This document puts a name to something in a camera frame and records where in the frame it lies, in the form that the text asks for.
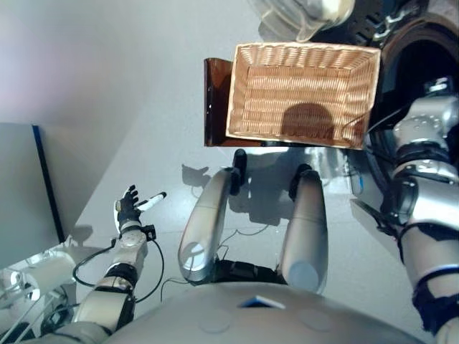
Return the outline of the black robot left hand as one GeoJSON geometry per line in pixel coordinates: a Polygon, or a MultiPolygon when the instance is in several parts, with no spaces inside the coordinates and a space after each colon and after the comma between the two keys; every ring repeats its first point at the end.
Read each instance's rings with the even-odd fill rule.
{"type": "Polygon", "coordinates": [[[129,186],[121,199],[115,201],[113,206],[113,215],[115,225],[119,230],[122,226],[130,221],[140,221],[140,215],[149,209],[153,208],[156,204],[163,201],[167,193],[162,191],[143,201],[138,200],[138,191],[135,185],[129,186]]]}

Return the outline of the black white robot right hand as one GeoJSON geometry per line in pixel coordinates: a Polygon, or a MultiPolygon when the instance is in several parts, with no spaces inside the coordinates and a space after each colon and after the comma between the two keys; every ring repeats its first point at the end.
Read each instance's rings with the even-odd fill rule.
{"type": "Polygon", "coordinates": [[[426,97],[448,96],[454,93],[454,82],[450,76],[440,77],[424,84],[426,97]]]}

